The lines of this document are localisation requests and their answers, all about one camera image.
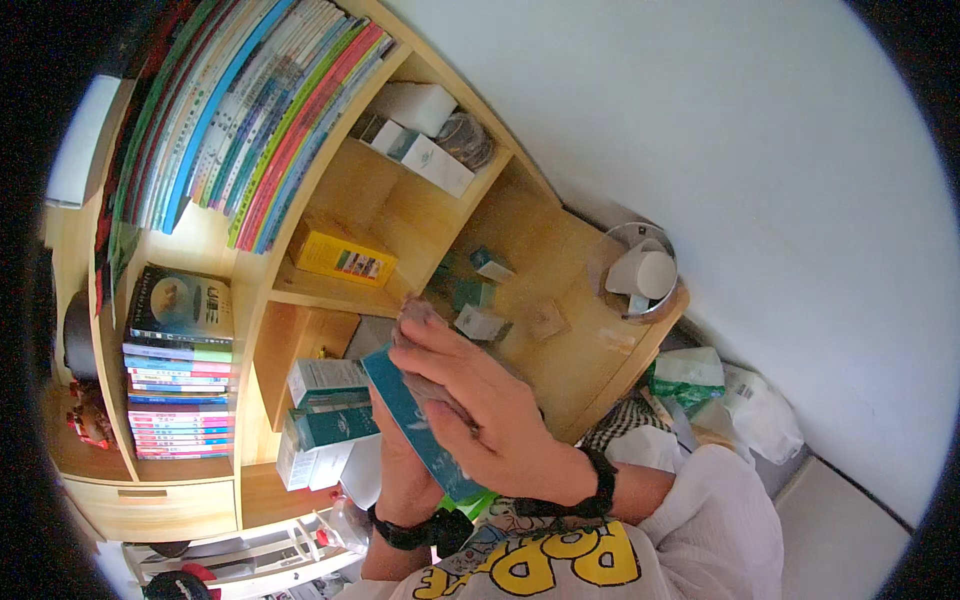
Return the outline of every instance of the person's right hand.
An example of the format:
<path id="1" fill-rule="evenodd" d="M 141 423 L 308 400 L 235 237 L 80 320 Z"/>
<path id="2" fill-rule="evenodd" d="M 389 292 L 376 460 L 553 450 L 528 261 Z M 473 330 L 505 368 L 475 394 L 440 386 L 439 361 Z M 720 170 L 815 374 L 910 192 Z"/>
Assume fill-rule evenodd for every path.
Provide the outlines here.
<path id="1" fill-rule="evenodd" d="M 550 435 L 530 386 L 439 320 L 401 327 L 420 348 L 391 348 L 394 364 L 446 386 L 479 427 L 472 435 L 443 402 L 424 406 L 437 442 L 468 476 L 503 495 L 565 506 L 596 492 L 589 459 Z"/>

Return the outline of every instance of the drawer handle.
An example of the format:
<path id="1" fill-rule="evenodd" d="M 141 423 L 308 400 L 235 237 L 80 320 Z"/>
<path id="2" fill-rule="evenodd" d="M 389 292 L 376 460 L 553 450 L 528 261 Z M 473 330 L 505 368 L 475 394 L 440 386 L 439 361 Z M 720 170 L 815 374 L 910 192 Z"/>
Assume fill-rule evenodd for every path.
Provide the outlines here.
<path id="1" fill-rule="evenodd" d="M 117 490 L 121 498 L 165 498 L 166 490 Z"/>

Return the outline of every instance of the white shirt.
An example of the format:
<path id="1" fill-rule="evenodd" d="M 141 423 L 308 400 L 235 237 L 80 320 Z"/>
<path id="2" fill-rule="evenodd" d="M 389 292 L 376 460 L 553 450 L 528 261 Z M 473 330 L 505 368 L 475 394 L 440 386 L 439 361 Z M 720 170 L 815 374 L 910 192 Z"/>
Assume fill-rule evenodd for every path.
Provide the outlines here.
<path id="1" fill-rule="evenodd" d="M 517 517 L 509 500 L 497 501 L 457 554 L 402 582 L 359 582 L 337 599 L 778 600 L 782 569 L 780 520 L 759 477 L 707 445 L 637 527 Z"/>

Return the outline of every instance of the plastic bag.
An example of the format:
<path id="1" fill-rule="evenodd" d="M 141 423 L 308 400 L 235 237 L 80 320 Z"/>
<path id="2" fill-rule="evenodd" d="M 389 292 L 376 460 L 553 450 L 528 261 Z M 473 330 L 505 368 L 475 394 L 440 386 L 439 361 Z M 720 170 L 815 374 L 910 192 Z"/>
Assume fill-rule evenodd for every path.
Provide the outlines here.
<path id="1" fill-rule="evenodd" d="M 650 393 L 675 398 L 688 416 L 688 409 L 724 394 L 723 366 L 713 348 L 662 352 L 651 369 Z"/>
<path id="2" fill-rule="evenodd" d="M 786 398 L 755 372 L 727 364 L 723 369 L 727 393 L 720 401 L 737 436 L 775 465 L 793 458 L 804 445 L 804 435 Z"/>
<path id="3" fill-rule="evenodd" d="M 328 515 L 314 511 L 320 520 L 317 541 L 324 546 L 338 546 L 357 554 L 367 554 L 373 526 L 370 517 L 352 500 L 340 495 Z"/>

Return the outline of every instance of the wooden drawer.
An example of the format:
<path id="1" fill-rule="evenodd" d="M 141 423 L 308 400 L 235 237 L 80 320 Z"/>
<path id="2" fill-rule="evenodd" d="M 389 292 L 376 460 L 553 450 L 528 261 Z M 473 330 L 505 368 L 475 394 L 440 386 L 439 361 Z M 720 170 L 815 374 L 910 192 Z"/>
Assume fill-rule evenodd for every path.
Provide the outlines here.
<path id="1" fill-rule="evenodd" d="M 108 540 L 197 540 L 237 528 L 232 481 L 165 488 L 63 483 Z"/>

